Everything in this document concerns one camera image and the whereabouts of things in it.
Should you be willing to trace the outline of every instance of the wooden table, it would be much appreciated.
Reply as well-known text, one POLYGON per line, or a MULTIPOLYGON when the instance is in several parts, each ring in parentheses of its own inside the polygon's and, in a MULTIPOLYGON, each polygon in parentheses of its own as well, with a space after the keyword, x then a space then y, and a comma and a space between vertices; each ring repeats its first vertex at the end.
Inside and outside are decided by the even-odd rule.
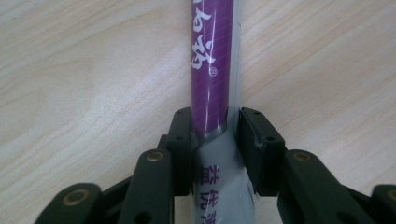
MULTIPOLYGON (((0 2, 0 222, 132 175, 190 104, 190 1, 0 2)), ((396 184, 396 2, 246 0, 242 106, 370 194, 396 184)), ((279 223, 256 199, 257 223, 279 223)), ((190 223, 177 198, 177 223, 190 223)))

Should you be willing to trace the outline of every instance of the screw hole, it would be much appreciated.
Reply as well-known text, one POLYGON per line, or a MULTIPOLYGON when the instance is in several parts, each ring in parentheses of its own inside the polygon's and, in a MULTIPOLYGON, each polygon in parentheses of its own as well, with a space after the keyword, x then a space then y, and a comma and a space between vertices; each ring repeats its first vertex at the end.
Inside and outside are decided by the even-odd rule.
POLYGON ((165 157, 165 155, 163 155, 163 153, 159 152, 159 151, 154 151, 151 152, 147 155, 146 159, 148 161, 161 161, 163 160, 163 158, 165 157))
POLYGON ((75 189, 64 196, 64 205, 74 206, 83 203, 90 196, 90 191, 87 189, 75 189))
POLYGON ((356 224, 358 221, 352 215, 346 212, 339 212, 337 213, 337 218, 346 224, 356 224))
POLYGON ((293 154, 293 157, 297 161, 310 161, 311 160, 311 157, 308 154, 303 153, 303 152, 296 152, 293 154))
POLYGON ((141 212, 137 214, 137 216, 134 218, 134 223, 136 224, 149 224, 150 221, 152 220, 152 216, 148 212, 141 212))

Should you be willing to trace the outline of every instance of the wood grain surface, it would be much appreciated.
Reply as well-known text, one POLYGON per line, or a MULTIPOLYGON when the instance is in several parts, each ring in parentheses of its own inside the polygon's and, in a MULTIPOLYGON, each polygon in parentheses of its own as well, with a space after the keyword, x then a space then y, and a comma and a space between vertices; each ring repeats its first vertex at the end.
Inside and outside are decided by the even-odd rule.
MULTIPOLYGON (((396 184, 396 2, 245 0, 242 106, 370 194, 396 184)), ((132 175, 190 105, 190 1, 0 1, 0 222, 132 175)), ((256 199, 257 223, 280 223, 256 199)), ((177 198, 176 223, 191 223, 177 198)))

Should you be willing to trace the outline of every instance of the purple tube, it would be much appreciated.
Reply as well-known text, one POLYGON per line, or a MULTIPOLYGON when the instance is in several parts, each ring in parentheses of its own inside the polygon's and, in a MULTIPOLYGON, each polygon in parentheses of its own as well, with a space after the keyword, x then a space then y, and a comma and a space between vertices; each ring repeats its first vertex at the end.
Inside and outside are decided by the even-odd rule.
POLYGON ((199 137, 227 121, 233 0, 192 0, 191 112, 199 137))

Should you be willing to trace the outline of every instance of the clamp jaw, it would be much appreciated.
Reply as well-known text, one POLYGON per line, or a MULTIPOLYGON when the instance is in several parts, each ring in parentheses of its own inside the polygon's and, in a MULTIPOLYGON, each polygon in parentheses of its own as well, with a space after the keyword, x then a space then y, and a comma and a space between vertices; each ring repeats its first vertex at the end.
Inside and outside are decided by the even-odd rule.
MULTIPOLYGON (((134 175, 101 191, 94 184, 62 190, 36 224, 174 223, 174 196, 191 192, 194 145, 191 110, 178 110, 169 133, 144 152, 134 175)), ((287 150, 259 111, 242 108, 236 141, 254 190, 278 197, 284 223, 396 223, 396 186, 379 185, 371 197, 341 185, 318 157, 287 150)))

